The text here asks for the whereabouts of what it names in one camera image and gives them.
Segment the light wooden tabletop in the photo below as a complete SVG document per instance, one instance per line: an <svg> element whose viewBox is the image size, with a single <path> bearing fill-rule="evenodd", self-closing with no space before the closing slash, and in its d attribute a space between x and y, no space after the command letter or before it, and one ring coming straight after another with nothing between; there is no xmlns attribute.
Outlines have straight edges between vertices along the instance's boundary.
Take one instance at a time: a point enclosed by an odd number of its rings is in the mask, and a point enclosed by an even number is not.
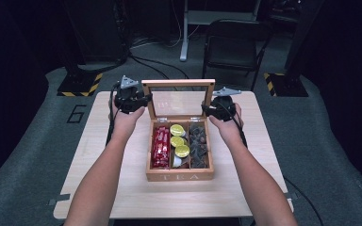
<svg viewBox="0 0 362 226"><path fill-rule="evenodd" d="M103 91L96 96L60 193L70 194L70 199L57 203L55 218L67 217L73 194L81 179L105 148L109 124L109 93ZM243 131L249 150L284 193L288 193L255 95L250 91L243 91L232 98L242 108L245 123ZM252 215L243 197L231 154L218 129L210 122L209 135L215 169L213 180L148 182L145 158L150 120L148 110L145 110L125 149L111 218L223 218Z"/></svg>

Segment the person's arm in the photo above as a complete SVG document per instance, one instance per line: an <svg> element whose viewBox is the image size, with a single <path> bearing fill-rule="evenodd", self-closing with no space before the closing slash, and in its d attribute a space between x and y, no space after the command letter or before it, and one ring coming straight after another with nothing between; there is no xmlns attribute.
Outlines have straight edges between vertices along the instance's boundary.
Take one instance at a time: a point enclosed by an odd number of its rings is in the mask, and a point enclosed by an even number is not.
<svg viewBox="0 0 362 226"><path fill-rule="evenodd" d="M241 115L236 104L236 120ZM272 176L257 162L246 148L234 121L219 121L209 116L210 121L219 128L227 145L239 177L240 186L257 225L297 225L288 201Z"/></svg>
<svg viewBox="0 0 362 226"><path fill-rule="evenodd" d="M78 186L64 225L105 225L117 193L123 153L144 107L116 116L112 139Z"/></svg>

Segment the handheld controller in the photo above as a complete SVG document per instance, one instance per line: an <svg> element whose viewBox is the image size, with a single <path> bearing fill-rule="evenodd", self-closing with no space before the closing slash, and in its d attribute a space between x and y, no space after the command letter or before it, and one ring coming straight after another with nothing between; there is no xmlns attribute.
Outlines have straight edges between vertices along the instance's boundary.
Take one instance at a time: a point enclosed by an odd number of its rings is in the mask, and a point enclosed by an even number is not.
<svg viewBox="0 0 362 226"><path fill-rule="evenodd" d="M125 75L122 83L115 85L117 93L114 97L114 104L125 114L134 112L142 106L148 106L148 103L152 101L152 94L145 96L142 91L138 91L138 85L138 81L134 81Z"/></svg>
<svg viewBox="0 0 362 226"><path fill-rule="evenodd" d="M231 95L240 93L240 90L228 89L226 87L213 91L213 96L216 97L210 103L210 106L202 105L202 109L207 116L212 115L220 121L230 121L237 113Z"/></svg>

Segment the hand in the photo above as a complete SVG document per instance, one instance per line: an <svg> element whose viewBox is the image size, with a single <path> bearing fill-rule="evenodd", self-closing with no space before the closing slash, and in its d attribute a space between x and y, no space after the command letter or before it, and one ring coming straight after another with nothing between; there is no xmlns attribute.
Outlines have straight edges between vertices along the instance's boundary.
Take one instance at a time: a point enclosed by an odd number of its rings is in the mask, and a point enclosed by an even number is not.
<svg viewBox="0 0 362 226"><path fill-rule="evenodd" d="M118 108L113 105L113 116L115 116L114 121L114 130L112 137L118 138L124 138L125 140L128 140L132 133L134 132L135 125L137 123L137 120L140 118L140 116L145 111L145 107L140 107L135 112L132 112L130 114L124 114Z"/></svg>
<svg viewBox="0 0 362 226"><path fill-rule="evenodd" d="M237 114L234 116L235 120L241 123L240 127L243 127L243 120L240 118L241 109L239 104L235 103ZM220 135L226 144L230 142L241 142L239 129L233 120L231 121L219 121L214 116L208 117L210 121L219 129Z"/></svg>

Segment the wooden box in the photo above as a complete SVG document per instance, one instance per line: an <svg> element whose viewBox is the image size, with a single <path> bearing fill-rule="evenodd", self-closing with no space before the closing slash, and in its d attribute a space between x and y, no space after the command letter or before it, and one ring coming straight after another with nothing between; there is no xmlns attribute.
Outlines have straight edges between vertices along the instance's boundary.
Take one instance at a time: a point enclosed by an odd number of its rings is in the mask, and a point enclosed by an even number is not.
<svg viewBox="0 0 362 226"><path fill-rule="evenodd" d="M153 95L152 102L148 104L151 126L150 142L147 144L147 180L162 182L213 179L214 165L208 121L201 104L210 105L215 80L142 80L141 83L144 94L152 93ZM183 137L173 130L179 125L186 132ZM156 133L161 133L161 137L156 137ZM183 138L184 144L182 141L175 142L179 137ZM161 143L164 140L168 141L166 142L167 152L164 152L166 149ZM180 152L185 149L189 149L187 156Z"/></svg>

